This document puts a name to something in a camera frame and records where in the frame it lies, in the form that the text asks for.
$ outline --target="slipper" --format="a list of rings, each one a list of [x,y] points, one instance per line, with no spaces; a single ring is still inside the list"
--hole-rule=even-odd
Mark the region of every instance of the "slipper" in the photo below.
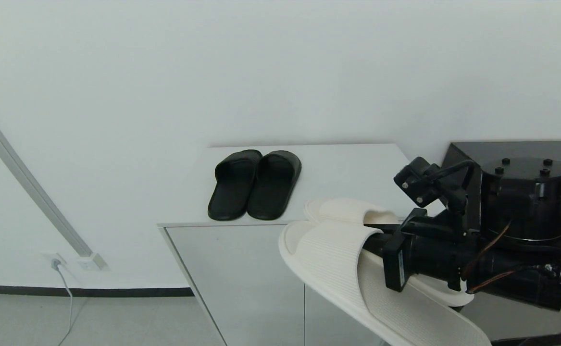
[[[248,214],[259,220],[278,219],[289,204],[301,170],[302,162],[289,151],[272,151],[263,156],[248,201]]]
[[[214,170],[216,187],[208,203],[208,216],[217,221],[234,220],[246,212],[261,153],[248,149],[233,153]]]
[[[400,223],[393,212],[370,202],[353,198],[311,199],[306,203],[304,214],[307,219],[315,223],[324,221],[342,221],[355,225]],[[448,307],[463,307],[474,299],[474,294],[454,291],[447,287],[445,281],[430,276],[413,274],[409,278],[408,284]]]
[[[311,289],[392,346],[491,346],[470,320],[407,285],[388,289],[382,259],[363,250],[380,230],[346,222],[289,223],[280,254]]]

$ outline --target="gray floor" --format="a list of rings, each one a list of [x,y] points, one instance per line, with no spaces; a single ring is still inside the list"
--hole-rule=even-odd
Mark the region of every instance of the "gray floor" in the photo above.
[[[195,298],[75,298],[62,346],[221,346]],[[0,294],[0,346],[56,346],[69,298]]]

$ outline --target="wall socket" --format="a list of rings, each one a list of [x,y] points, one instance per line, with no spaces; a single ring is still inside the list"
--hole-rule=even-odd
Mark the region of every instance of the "wall socket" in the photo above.
[[[53,259],[59,260],[61,265],[67,265],[67,261],[65,261],[58,252],[41,252],[41,256],[43,256],[43,258],[45,258],[45,260],[47,260],[50,265]]]

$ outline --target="textured slipper strap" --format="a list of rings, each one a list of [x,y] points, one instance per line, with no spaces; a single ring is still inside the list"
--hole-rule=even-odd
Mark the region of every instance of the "textured slipper strap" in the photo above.
[[[318,283],[366,309],[357,280],[357,263],[366,239],[380,232],[361,225],[326,221],[302,237],[294,256]]]

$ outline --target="power cord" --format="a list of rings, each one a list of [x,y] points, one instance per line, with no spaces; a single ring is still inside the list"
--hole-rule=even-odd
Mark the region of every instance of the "power cord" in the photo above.
[[[69,329],[67,329],[67,333],[64,335],[62,340],[60,340],[60,342],[58,343],[58,346],[61,346],[63,344],[64,340],[67,339],[67,337],[69,336],[69,333],[71,333],[72,318],[73,318],[73,294],[71,293],[71,289],[69,289],[69,287],[67,285],[67,281],[64,279],[64,276],[62,275],[62,272],[58,268],[58,266],[61,265],[61,264],[62,263],[60,263],[60,260],[58,260],[58,259],[52,259],[52,261],[51,261],[51,267],[52,267],[52,269],[56,270],[58,272],[58,274],[60,274],[60,278],[62,279],[62,283],[64,284],[64,288],[67,289],[67,293],[69,293],[69,297],[71,298],[71,303],[69,304]]]

